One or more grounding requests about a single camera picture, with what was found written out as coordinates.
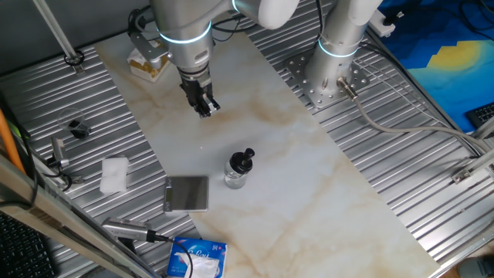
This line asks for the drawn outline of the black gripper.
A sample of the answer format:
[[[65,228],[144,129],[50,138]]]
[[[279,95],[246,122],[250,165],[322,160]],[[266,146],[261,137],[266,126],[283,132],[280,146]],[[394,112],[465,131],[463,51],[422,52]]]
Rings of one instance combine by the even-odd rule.
[[[212,94],[212,81],[209,65],[206,63],[199,67],[179,67],[181,77],[181,89],[185,92],[189,103],[199,114],[200,118],[210,117],[221,107]]]

